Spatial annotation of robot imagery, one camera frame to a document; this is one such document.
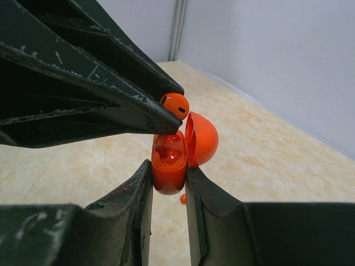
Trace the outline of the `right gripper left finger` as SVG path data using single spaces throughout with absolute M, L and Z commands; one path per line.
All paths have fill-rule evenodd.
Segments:
M 1 206 L 2 265 L 148 265 L 151 162 L 104 197 L 75 204 Z

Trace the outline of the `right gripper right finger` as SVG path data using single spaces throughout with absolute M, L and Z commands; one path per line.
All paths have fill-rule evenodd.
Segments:
M 192 265 L 353 265 L 354 204 L 242 202 L 187 170 Z

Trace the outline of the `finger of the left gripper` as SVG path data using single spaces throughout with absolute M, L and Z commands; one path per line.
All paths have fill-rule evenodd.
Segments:
M 133 42 L 97 1 L 20 4 L 68 43 L 86 51 L 156 101 L 167 93 L 184 94 L 182 86 Z
M 182 121 L 159 102 L 170 92 L 183 90 L 138 48 L 117 47 L 100 61 L 72 45 L 37 53 L 1 44 L 1 144 L 173 134 Z

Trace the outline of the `red earbud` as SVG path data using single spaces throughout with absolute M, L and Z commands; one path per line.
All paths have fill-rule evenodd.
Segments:
M 161 100 L 161 105 L 177 116 L 180 120 L 186 119 L 189 114 L 190 105 L 186 97 L 178 93 L 167 93 Z M 158 135 L 153 142 L 153 147 L 161 148 L 164 146 L 169 135 Z
M 182 204 L 186 204 L 187 200 L 186 200 L 186 194 L 185 194 L 185 193 L 181 195 L 181 197 L 180 197 L 180 202 L 181 202 Z

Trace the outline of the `red earbud charging case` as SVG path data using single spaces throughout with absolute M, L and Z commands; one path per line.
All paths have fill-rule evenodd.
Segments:
M 175 195 L 185 185 L 186 169 L 199 167 L 214 156 L 219 144 L 216 127 L 207 118 L 189 113 L 185 131 L 169 135 L 161 147 L 152 147 L 154 188 L 162 195 Z

